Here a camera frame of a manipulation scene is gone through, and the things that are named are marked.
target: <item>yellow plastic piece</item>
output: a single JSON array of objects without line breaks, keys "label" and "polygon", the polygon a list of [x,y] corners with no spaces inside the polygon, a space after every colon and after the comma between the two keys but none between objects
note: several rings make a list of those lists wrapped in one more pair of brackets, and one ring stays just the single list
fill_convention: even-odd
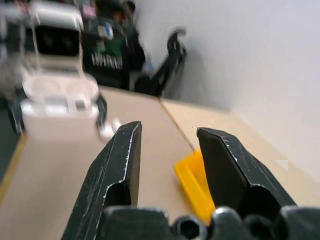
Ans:
[{"label": "yellow plastic piece", "polygon": [[210,224],[215,205],[209,191],[201,150],[175,164],[174,170],[194,213],[205,224]]}]

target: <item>wooden table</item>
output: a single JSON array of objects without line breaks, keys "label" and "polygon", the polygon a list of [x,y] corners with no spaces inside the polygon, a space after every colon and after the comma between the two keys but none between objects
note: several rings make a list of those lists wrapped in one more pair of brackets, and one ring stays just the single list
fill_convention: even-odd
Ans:
[{"label": "wooden table", "polygon": [[162,105],[194,149],[200,147],[197,127],[218,129],[235,135],[251,154],[270,169],[298,205],[320,206],[320,184],[302,169],[296,168],[237,116],[221,110],[195,107],[170,100],[163,100]]},{"label": "wooden table", "polygon": [[[199,147],[193,127],[236,135],[298,204],[320,206],[312,194],[319,186],[236,116],[121,90],[101,91],[110,119],[142,121],[139,206],[166,210],[170,222],[190,212],[173,166]],[[87,170],[104,145],[96,138],[69,144],[28,140],[0,206],[1,240],[60,239]],[[288,171],[279,161],[288,163]]]},{"label": "wooden table", "polygon": [[[101,89],[108,117],[142,121],[138,205],[189,213],[174,163],[192,152],[157,98]],[[104,147],[98,138],[72,144],[28,140],[0,207],[1,240],[59,240],[87,170]]]}]

